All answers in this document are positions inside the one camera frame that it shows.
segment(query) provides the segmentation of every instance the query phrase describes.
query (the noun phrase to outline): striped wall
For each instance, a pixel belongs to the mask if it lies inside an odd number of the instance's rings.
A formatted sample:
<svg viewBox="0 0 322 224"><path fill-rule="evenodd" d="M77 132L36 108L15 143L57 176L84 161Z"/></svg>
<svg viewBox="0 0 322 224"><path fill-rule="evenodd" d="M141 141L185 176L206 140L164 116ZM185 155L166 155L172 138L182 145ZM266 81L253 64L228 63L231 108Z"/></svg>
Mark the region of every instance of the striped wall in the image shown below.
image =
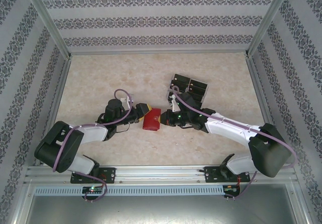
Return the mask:
<svg viewBox="0 0 322 224"><path fill-rule="evenodd" d="M246 50L272 0L43 0L69 50Z"/></svg>
<svg viewBox="0 0 322 224"><path fill-rule="evenodd" d="M253 55L274 124L298 155L313 223L322 223L321 13L321 0L284 0Z"/></svg>
<svg viewBox="0 0 322 224"><path fill-rule="evenodd" d="M30 0L0 0L0 223L44 135L65 58Z"/></svg>

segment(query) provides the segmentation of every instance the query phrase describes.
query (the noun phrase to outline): purple cable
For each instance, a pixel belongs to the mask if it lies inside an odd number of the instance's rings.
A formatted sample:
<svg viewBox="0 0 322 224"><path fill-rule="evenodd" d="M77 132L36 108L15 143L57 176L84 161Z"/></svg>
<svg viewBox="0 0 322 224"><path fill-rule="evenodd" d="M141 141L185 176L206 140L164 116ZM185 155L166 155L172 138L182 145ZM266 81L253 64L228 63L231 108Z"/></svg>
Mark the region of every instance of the purple cable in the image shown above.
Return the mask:
<svg viewBox="0 0 322 224"><path fill-rule="evenodd" d="M53 172L55 172L55 171L56 171L56 168L57 168L57 165L58 165L58 162L59 162L60 156L61 156L61 154L62 154L62 151L64 150L64 147L65 147L65 145L66 145L66 142L67 142L67 140L68 140L69 136L71 135L71 133L72 133L74 130L76 130L76 129L78 129L78 128L81 128L81 127L95 127L95 126L108 126L108 125L112 125L112 124L115 124L115 123L118 123L118 122L120 122L120 121L124 120L124 119L125 119L125 118L130 114L130 112L131 112L131 110L132 110L132 98L131 98L130 94L128 94L128 93L127 93L127 91L126 91L126 90L123 90L123 89L117 89L117 90L115 90L115 92L114 92L114 97L115 97L116 99L117 99L117 97L116 97L116 93L117 93L117 92L119 92L119 91L124 92L124 93L128 96L128 98L129 98L129 100L130 100L130 108L129 108L128 112L125 114L125 116L124 116L124 117L122 117L122 118L120 118L120 119L118 119L118 120L116 120L116 121L114 121L114 122L108 122L108 123L102 123L102 124L90 123L90 124L84 124L84 125L79 125L79 126L73 127L73 128L68 132L68 134L66 135L66 137L65 137L64 141L63 141L63 142L62 142L62 144L61 144L61 147L60 147L60 149L59 149L59 152L58 152L58 154L57 154L57 157L56 157L56 160L55 160L55 163L54 163L54 167L52 168L52 171L53 171Z"/></svg>
<svg viewBox="0 0 322 224"><path fill-rule="evenodd" d="M257 171L254 172L254 175L252 176L252 178L249 181L248 185L245 187L245 189L238 196L235 197L235 196L233 196L231 194L227 194L227 193L225 193L225 195L233 198L234 200L240 198L242 195L244 195L244 193L246 192L246 190L249 188L249 186L251 185L251 183L254 181L256 174L257 174Z"/></svg>
<svg viewBox="0 0 322 224"><path fill-rule="evenodd" d="M79 125L79 126L73 127L73 128L68 132L68 134L66 135L66 137L65 137L64 141L62 142L62 145L61 145L61 147L60 147L60 149L59 149L59 152L58 152L58 154L57 154L57 157L56 157L56 160L55 160L55 163L54 163L54 167L52 168L52 171L53 171L53 172L55 172L55 171L56 171L56 168L57 168L57 165L58 165L59 159L60 159L60 157L61 157L62 151L64 150L64 147L65 147L65 145L66 145L66 142L67 142L67 140L68 140L69 136L71 135L71 133L72 133L74 130L76 130L76 129L78 129L78 128L81 128L81 127L107 126L107 125L115 124L115 123L118 123L118 122L120 122L120 121L124 120L124 119L125 119L125 118L130 114L130 112L131 112L131 110L132 110L132 98L131 98L130 94L128 94L128 92L127 92L126 90L123 90L123 89L117 89L117 90L115 90L115 92L114 92L114 98L116 98L116 99L117 99L117 97L116 97L116 93L117 93L117 92L119 92L119 91L124 92L124 93L128 96L128 98L129 98L129 100L130 100L130 107L129 107L129 110L128 110L128 112L124 115L124 117L122 117L122 118L120 118L120 119L118 119L118 120L116 120L116 121L108 122L108 123L103 123L103 124L96 124L96 123L95 123L95 124L93 124L93 123L90 123L90 124L84 124L84 125ZM75 172L75 173L76 173L76 174L78 174L78 175L82 175L82 176L85 176L85 177L88 177L88 178L91 178L91 179L94 179L94 180L100 181L100 182L105 186L104 193L103 193L102 195L100 195L99 197L97 197L95 200L91 200L90 202L98 201L98 200L100 200L101 198L103 198L103 196L105 196L105 195L106 195L106 193L107 193L107 185L106 185L106 183L105 183L105 181L104 181L104 180L101 180L101 179L96 178L96 177L94 177L94 176L86 175L86 174L83 174L83 173L80 173L80 172ZM87 192L87 193L85 194L85 197L84 197L85 201L89 201L89 200L87 200L87 199L86 199L86 197L87 197L87 194L88 194L88 193L89 193L89 192Z"/></svg>
<svg viewBox="0 0 322 224"><path fill-rule="evenodd" d="M86 201L86 202L87 202L87 201L89 201L89 202L95 202L95 201L98 201L98 200L102 199L102 198L106 195L106 193L107 193L107 185L106 185L106 183L105 183L105 181L104 181L104 180L101 180L101 179L96 178L96 177L94 177L94 176L90 176L90 175L83 174L83 173L81 173L81 172L75 172L75 174L82 175L82 176L85 176L85 177L87 177L87 178L91 178L91 179L93 179L93 180L100 181L100 182L104 185L104 187L105 187L104 193L103 193L102 195L100 195L99 197L97 197L96 199L94 199L94 200L88 200L88 199L86 199L87 195L90 193L90 192L86 192L86 193L85 193L85 196L84 196L84 199L85 199L85 201Z"/></svg>
<svg viewBox="0 0 322 224"><path fill-rule="evenodd" d="M227 120L227 119L225 119L225 118L211 116L211 115L206 114L206 113L203 113L203 112L201 112L201 111L199 111L199 110L197 110L197 109L194 109L193 107L191 107L191 106L189 106L187 103L185 103L185 102L184 102L180 97L178 97L177 92L179 92L179 88L178 88L177 86L173 86L173 87L172 87L172 89L173 89L173 94L176 96L176 98L177 98L177 99L178 99L178 100L179 100L183 105L185 105L186 107L188 107L190 110L195 111L195 112L197 112L197 113L199 113L199 114L201 114L201 115L204 115L204 116L206 116L206 117L210 117L210 118L212 118L212 119L219 120L219 121L223 121L223 122L225 121L225 122L227 122L227 123L229 123L229 124L231 124L231 125L234 125L234 126L236 126L236 127L240 127L240 128L242 128L242 129L245 129L245 130L248 130L248 131L251 131L251 132L258 133L258 134L260 134L260 135L262 135L262 136L265 136L265 137L267 137L267 138L270 138L270 139L272 139L272 140L274 140L274 141L278 142L279 144L283 145L284 147L286 147L286 148L287 148L287 149L288 149L288 150L293 154L293 156L294 156L294 162L293 162L292 164L289 164L289 165L287 165L287 166L282 167L282 169L293 168L293 167L294 167L294 165L297 163L297 156L296 156L295 151L294 151L294 150L293 150L289 145L287 145L287 144L286 144L286 143L284 143L283 141L279 140L278 138L273 137L273 136L271 136L271 135L268 135L268 134L266 134L266 133L264 133L264 132L260 132L260 131L258 131L258 130L255 130L255 129L252 129L252 128L249 128L249 127L243 126L243 125L241 125L241 124L235 123L235 122L233 122L233 121L229 121L229 120Z"/></svg>

